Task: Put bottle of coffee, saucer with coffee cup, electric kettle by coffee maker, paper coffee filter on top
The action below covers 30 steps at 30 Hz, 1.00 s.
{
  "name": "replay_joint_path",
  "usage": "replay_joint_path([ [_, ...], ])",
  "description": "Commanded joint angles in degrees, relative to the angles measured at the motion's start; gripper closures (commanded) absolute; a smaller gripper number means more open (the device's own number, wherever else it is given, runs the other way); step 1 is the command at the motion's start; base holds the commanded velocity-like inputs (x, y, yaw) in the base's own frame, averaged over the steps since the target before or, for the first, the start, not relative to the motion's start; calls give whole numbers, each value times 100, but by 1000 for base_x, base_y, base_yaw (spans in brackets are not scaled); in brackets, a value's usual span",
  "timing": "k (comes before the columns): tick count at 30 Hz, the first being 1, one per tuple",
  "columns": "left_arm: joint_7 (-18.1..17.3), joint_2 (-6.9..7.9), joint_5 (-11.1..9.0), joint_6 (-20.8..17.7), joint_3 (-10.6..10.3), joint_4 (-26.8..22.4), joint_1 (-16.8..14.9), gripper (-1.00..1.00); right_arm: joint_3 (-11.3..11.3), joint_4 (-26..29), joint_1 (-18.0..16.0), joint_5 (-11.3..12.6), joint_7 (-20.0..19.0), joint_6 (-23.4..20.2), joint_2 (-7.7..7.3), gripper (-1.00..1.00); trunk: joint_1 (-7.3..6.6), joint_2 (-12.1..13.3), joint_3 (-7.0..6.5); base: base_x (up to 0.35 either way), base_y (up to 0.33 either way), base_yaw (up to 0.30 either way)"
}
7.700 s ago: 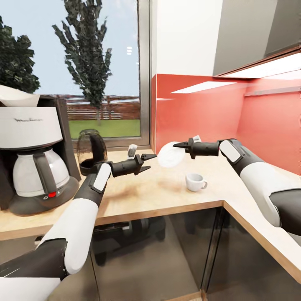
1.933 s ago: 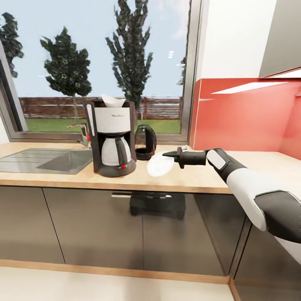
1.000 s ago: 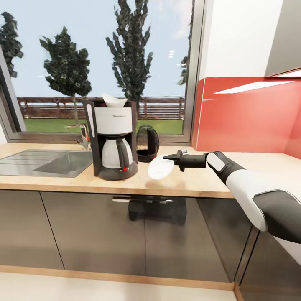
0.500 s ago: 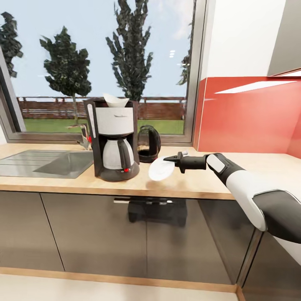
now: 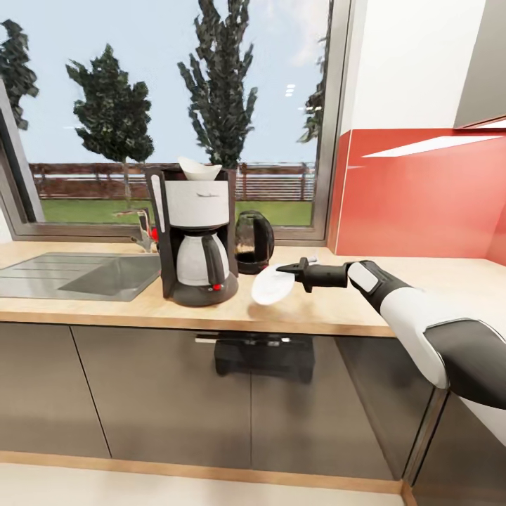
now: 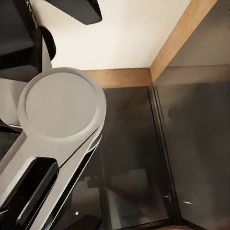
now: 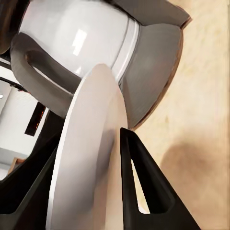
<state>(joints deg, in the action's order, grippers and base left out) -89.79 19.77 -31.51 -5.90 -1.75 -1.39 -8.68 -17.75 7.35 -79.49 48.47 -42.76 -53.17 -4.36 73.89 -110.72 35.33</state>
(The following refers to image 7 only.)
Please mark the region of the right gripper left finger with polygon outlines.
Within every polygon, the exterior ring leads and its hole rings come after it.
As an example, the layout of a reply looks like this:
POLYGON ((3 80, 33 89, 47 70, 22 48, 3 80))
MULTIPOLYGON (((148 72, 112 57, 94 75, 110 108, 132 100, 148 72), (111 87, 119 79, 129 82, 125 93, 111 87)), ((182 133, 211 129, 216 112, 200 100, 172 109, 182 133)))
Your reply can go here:
POLYGON ((0 230, 45 230, 61 133, 0 181, 0 230))

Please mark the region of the saucer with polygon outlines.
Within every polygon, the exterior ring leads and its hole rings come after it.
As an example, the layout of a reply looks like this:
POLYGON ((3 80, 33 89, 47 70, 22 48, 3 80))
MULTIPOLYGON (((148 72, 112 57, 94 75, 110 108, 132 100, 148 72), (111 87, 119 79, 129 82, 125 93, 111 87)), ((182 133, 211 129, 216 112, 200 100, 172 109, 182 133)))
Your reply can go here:
POLYGON ((78 86, 61 133, 45 230, 124 230, 120 129, 124 96, 107 64, 78 86))

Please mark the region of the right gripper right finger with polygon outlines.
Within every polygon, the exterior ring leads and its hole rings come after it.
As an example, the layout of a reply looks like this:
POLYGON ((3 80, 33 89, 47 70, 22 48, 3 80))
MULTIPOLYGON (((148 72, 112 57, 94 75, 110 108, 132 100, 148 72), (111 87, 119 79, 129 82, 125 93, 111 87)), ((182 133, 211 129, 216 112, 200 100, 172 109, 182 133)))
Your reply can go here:
POLYGON ((123 127, 120 155, 124 230, 201 230, 139 136, 123 127), (150 214, 139 211, 131 161, 150 214))

